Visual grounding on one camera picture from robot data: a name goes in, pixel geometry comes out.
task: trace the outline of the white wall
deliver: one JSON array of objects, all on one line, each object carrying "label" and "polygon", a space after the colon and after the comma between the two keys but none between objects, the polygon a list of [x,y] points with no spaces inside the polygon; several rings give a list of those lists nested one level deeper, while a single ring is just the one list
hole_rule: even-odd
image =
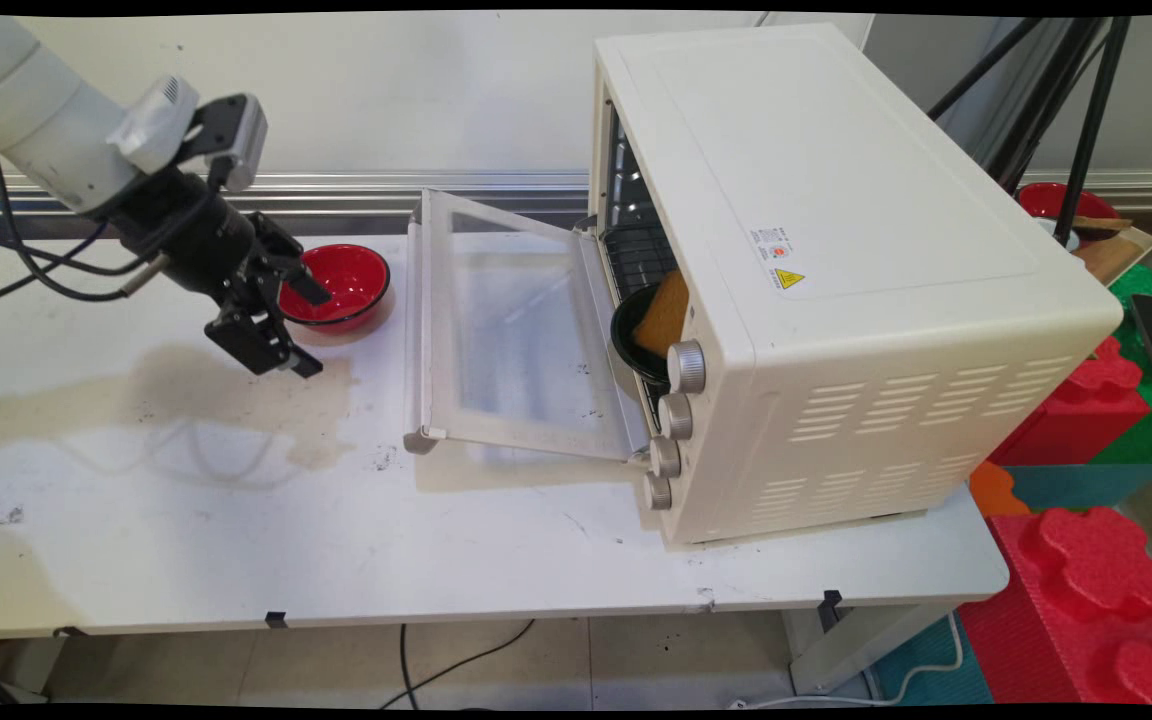
[{"label": "white wall", "polygon": [[[584,170],[594,38],[750,26],[744,10],[430,10],[20,18],[116,103],[180,73],[259,97],[264,172]],[[872,14],[833,22],[864,44]]]},{"label": "white wall", "polygon": [[[1074,147],[1087,113],[1096,68],[1092,61],[1053,120],[1029,167],[1034,169],[1069,168]],[[1152,15],[1132,18],[1123,56],[1114,74],[1114,88],[1105,106],[1101,131],[1096,138],[1092,169],[1152,168]]]},{"label": "white wall", "polygon": [[[963,77],[975,61],[1005,33],[996,17],[984,15],[876,15],[865,54],[905,91],[920,108],[927,109]],[[1011,53],[1023,51],[1021,45]],[[1055,122],[1038,146],[1030,170],[1068,170],[1078,145],[1083,115],[1092,92],[1097,59],[1083,74],[1064,101]],[[998,68],[1005,67],[1007,60]],[[998,69],[982,78],[955,109],[948,111],[942,127],[960,143],[970,142],[979,127],[960,120],[972,119],[979,126],[987,118],[955,118],[967,106],[988,105],[982,97],[1001,91],[988,81]],[[1132,18],[1123,56],[1119,60],[1114,90],[1106,106],[1101,131],[1092,156],[1093,170],[1152,170],[1152,15]]]}]

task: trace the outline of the wall trim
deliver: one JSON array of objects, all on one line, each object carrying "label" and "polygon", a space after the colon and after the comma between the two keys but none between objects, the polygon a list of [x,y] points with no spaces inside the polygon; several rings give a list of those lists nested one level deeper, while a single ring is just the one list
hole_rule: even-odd
[{"label": "wall trim", "polygon": [[[1033,182],[1069,182],[1069,170],[1029,170],[1020,181]],[[1101,196],[1119,213],[1152,213],[1152,169],[1092,170],[1083,190]]]},{"label": "wall trim", "polygon": [[[1032,170],[1021,183],[1067,179],[1069,170]],[[26,177],[12,174],[6,181],[28,237],[73,237],[90,227]],[[268,173],[247,190],[225,196],[243,213],[260,210],[287,222],[300,220],[300,232],[406,232],[424,187],[570,227],[585,215],[589,179],[576,170]],[[1152,170],[1091,172],[1085,188],[1124,213],[1152,213]]]}]

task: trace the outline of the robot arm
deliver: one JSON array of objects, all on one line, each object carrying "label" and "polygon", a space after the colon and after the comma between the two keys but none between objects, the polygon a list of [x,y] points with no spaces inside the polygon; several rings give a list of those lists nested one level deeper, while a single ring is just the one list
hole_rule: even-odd
[{"label": "robot arm", "polygon": [[[14,18],[0,15],[0,156],[91,219],[109,220],[123,247],[220,306],[207,338],[260,374],[323,365],[288,336],[283,282],[312,304],[329,294],[301,260],[301,244],[260,213],[243,217],[218,195],[249,187],[265,142],[250,94],[198,108],[180,77],[157,82],[120,108]],[[212,187],[177,165],[202,156]]]}]

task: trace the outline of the floor tile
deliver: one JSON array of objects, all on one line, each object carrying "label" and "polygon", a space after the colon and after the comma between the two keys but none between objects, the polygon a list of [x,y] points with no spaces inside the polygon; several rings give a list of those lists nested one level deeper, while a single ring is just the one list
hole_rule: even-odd
[{"label": "floor tile", "polygon": [[594,710],[718,710],[791,692],[780,612],[590,619]]},{"label": "floor tile", "polygon": [[[412,683],[497,646],[525,621],[412,624]],[[402,692],[397,626],[288,629],[262,634],[238,702],[248,706],[379,707]],[[588,710],[584,619],[540,620],[509,647],[458,667],[417,694],[423,708]],[[393,705],[407,710],[404,698]]]},{"label": "floor tile", "polygon": [[76,637],[51,673],[53,702],[233,705],[257,632]]},{"label": "floor tile", "polygon": [[402,689],[397,626],[257,635],[238,705],[376,707]]},{"label": "floor tile", "polygon": [[[412,683],[507,642],[525,624],[506,620],[409,626]],[[417,700],[430,710],[590,710],[589,667],[588,620],[536,620],[518,642],[434,680],[420,689]]]}]

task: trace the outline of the toaster oven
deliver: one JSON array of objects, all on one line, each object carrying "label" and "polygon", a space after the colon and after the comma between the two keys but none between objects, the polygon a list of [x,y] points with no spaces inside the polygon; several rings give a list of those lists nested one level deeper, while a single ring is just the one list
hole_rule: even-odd
[{"label": "toaster oven", "polygon": [[[605,38],[575,232],[425,191],[404,445],[639,461],[669,541],[941,503],[1121,306],[829,24]],[[669,391],[612,311],[677,268]]]}]

